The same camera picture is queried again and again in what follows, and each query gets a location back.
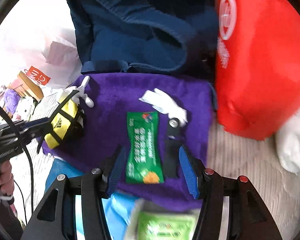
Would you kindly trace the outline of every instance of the green packet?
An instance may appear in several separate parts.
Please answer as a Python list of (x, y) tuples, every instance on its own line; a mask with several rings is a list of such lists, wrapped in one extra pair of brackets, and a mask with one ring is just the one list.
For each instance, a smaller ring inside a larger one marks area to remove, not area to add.
[(127, 183), (163, 183), (157, 149), (158, 112), (128, 112), (127, 127), (131, 149), (126, 168)]
[(140, 212), (138, 240), (190, 240), (195, 226), (191, 215)]

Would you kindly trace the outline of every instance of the screw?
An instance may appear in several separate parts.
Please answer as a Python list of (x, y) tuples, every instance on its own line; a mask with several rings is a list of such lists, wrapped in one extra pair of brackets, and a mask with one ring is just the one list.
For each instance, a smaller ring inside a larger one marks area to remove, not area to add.
[(205, 169), (204, 173), (207, 175), (212, 175), (214, 173), (214, 170), (213, 169)]
[(240, 177), (239, 177), (239, 180), (240, 180), (241, 182), (243, 182), (243, 183), (246, 183), (246, 182), (249, 181), (249, 179), (248, 179), (246, 176), (240, 176)]
[(92, 172), (92, 174), (98, 175), (101, 173), (101, 170), (99, 168), (94, 168), (94, 169), (92, 169), (91, 172)]
[(169, 121), (170, 126), (172, 126), (173, 128), (178, 127), (178, 122), (176, 120), (171, 119)]
[(57, 180), (62, 181), (65, 178), (66, 178), (66, 176), (64, 174), (60, 174), (60, 175), (58, 175)]

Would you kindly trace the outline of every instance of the purple plush toy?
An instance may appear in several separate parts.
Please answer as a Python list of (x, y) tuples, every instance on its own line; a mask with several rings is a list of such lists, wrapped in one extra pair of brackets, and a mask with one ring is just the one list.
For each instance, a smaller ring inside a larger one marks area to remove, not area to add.
[(21, 96), (19, 96), (17, 92), (7, 89), (3, 95), (3, 100), (5, 102), (7, 111), (9, 111), (11, 114), (14, 114), (20, 99)]

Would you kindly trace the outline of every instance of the white oval logo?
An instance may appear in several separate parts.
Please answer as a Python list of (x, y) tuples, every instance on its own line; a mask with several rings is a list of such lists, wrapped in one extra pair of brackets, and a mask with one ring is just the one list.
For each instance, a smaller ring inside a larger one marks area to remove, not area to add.
[(227, 41), (231, 37), (237, 21), (237, 4), (235, 0), (220, 0), (219, 29), (220, 36)]

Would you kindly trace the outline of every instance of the red tote bag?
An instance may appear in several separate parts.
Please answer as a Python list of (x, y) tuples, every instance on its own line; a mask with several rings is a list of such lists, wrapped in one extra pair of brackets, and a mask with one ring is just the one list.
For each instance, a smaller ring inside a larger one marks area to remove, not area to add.
[(287, 0), (219, 0), (219, 25), (218, 120), (262, 140), (300, 107), (300, 15)]

